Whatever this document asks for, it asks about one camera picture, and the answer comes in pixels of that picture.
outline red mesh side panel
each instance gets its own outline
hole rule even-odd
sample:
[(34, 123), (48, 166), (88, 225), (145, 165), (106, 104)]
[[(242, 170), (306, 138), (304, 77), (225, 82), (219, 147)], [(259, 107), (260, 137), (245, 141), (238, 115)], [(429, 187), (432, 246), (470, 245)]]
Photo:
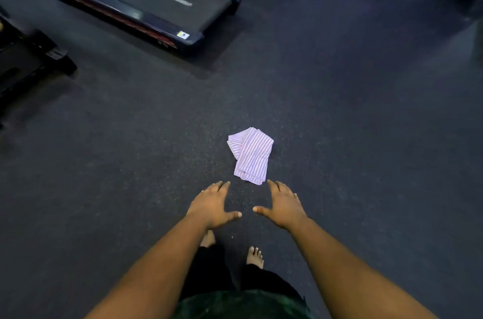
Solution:
[(153, 37), (154, 39), (157, 39), (158, 41), (160, 41), (160, 42), (162, 42), (162, 43), (164, 43), (168, 46), (176, 48), (176, 45), (171, 40), (169, 40), (168, 38), (166, 38), (163, 35), (160, 35), (159, 33), (155, 32), (154, 30), (150, 30), (148, 28), (143, 27), (142, 25), (133, 23), (132, 21), (127, 20), (124, 17), (117, 15), (117, 14), (114, 14), (114, 13), (108, 11), (108, 10), (104, 10), (103, 8), (101, 8), (97, 5), (94, 5), (87, 0), (74, 0), (74, 1), (77, 1), (78, 3), (81, 3), (82, 5), (85, 5), (85, 6), (91, 8), (95, 11), (98, 11), (98, 12), (100, 12), (100, 13), (108, 16), (108, 17), (111, 17), (111, 18), (113, 18), (113, 19), (115, 19), (115, 20), (117, 20), (117, 21), (119, 21), (123, 24), (126, 24), (127, 26), (140, 31), (141, 33), (147, 34), (150, 37)]

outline pink and white striped cloth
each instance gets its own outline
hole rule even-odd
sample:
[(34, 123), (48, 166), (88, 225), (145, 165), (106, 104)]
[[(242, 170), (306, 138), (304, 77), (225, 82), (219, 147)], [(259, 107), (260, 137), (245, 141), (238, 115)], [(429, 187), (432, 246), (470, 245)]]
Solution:
[(237, 160), (235, 176), (260, 185), (267, 178), (267, 166), (273, 139), (250, 127), (228, 136), (228, 146)]

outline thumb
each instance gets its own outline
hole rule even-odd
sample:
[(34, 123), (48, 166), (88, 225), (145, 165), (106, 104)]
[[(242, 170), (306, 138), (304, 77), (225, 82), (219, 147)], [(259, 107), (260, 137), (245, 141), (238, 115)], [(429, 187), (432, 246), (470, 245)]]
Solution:
[(271, 210), (263, 206), (255, 206), (253, 207), (253, 211), (268, 218), (271, 215)]
[(238, 211), (225, 212), (226, 222), (232, 221), (232, 220), (240, 218), (240, 217), (241, 217), (241, 212), (238, 212)]

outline hand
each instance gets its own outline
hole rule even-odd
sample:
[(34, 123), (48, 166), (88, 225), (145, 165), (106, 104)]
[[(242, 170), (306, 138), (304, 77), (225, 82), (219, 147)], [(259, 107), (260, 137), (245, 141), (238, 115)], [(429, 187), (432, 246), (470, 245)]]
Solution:
[(211, 230), (225, 225), (228, 221), (241, 217), (241, 212), (225, 212), (225, 198), (230, 188), (230, 182), (222, 181), (211, 184), (191, 202), (186, 213), (206, 219), (206, 229)]
[(307, 217), (299, 197), (282, 182), (268, 180), (272, 194), (272, 209), (262, 206), (253, 207), (253, 211), (268, 217), (272, 222), (286, 230), (301, 217)]

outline foot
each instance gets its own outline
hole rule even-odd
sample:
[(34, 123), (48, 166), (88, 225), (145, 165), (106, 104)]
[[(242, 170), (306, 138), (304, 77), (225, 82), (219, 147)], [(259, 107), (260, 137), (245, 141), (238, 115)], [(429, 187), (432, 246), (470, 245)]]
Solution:
[(263, 269), (262, 251), (258, 248), (250, 247), (250, 249), (248, 249), (248, 255), (246, 257), (246, 264), (254, 264), (257, 267)]
[(209, 248), (214, 243), (216, 243), (216, 240), (214, 239), (213, 230), (208, 230), (205, 236), (203, 237), (202, 243), (199, 246)]

